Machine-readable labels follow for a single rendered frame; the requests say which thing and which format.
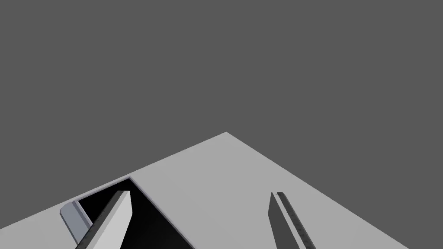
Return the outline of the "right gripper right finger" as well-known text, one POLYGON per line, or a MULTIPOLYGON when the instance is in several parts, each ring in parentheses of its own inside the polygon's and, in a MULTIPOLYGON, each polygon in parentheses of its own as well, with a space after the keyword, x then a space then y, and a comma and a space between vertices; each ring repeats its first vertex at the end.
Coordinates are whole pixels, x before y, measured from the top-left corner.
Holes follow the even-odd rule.
POLYGON ((316 249, 283 192, 271 192, 267 216, 277 249, 316 249))

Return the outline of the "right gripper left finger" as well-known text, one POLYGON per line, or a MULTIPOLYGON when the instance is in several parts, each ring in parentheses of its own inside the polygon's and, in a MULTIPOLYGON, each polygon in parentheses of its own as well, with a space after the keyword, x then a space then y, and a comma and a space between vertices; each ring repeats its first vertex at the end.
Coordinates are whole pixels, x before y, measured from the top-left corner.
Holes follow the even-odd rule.
POLYGON ((121 249, 132 214, 130 191, 117 191, 75 249, 121 249))

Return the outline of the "black sink basin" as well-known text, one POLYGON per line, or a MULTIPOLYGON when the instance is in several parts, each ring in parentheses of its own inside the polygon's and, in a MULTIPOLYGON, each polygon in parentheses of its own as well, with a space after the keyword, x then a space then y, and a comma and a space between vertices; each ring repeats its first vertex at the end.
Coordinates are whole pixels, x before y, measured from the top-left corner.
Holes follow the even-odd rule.
POLYGON ((130 191, 133 210, 121 249, 195 249, 131 178, 61 208, 60 216, 76 246, 117 191, 130 191))

